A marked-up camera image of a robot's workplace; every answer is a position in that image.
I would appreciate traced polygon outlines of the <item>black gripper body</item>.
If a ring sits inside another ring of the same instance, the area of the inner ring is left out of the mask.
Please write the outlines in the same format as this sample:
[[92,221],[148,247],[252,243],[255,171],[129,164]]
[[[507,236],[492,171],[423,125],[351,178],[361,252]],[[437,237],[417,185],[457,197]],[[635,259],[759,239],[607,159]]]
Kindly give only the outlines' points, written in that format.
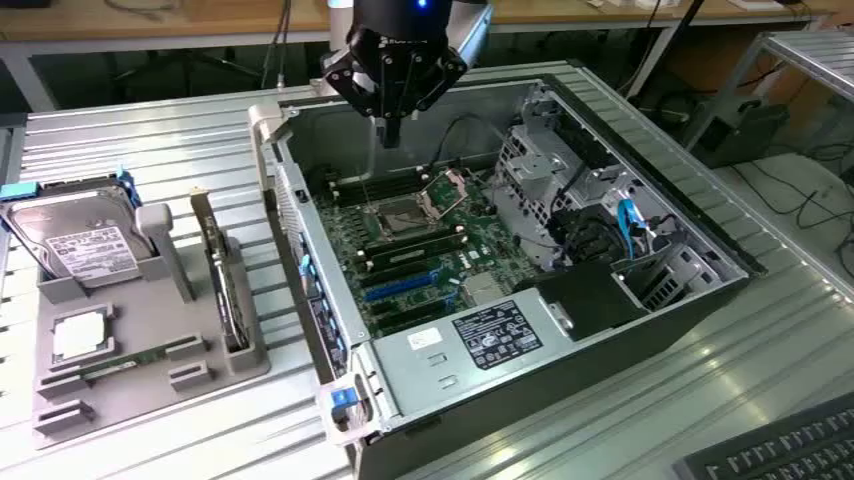
[[384,37],[391,43],[443,51],[451,8],[448,0],[355,0],[348,46]]

